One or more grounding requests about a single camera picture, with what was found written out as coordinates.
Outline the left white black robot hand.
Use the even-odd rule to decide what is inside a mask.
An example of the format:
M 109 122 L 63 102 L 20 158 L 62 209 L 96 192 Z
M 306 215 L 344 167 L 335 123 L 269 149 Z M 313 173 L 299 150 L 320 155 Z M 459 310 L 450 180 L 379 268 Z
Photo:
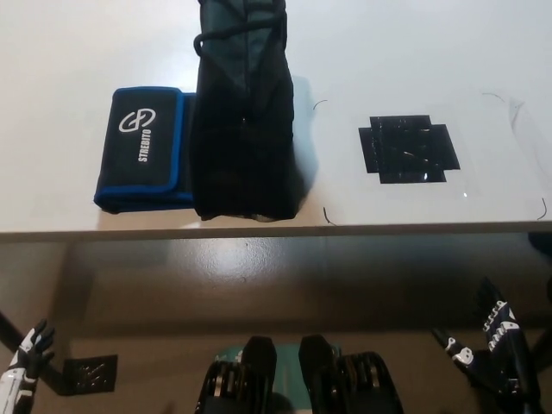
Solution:
M 29 414 L 33 410 L 39 378 L 53 359 L 55 328 L 40 320 L 22 339 L 1 375 L 1 413 Z

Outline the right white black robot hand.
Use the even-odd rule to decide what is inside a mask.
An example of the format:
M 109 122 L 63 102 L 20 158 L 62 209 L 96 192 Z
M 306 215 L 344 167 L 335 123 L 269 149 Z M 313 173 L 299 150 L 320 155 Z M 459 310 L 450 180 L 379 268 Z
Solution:
M 475 385 L 496 396 L 525 396 L 535 390 L 530 352 L 513 309 L 489 279 L 475 296 L 486 348 L 474 350 L 444 329 L 432 335 L 454 365 Z

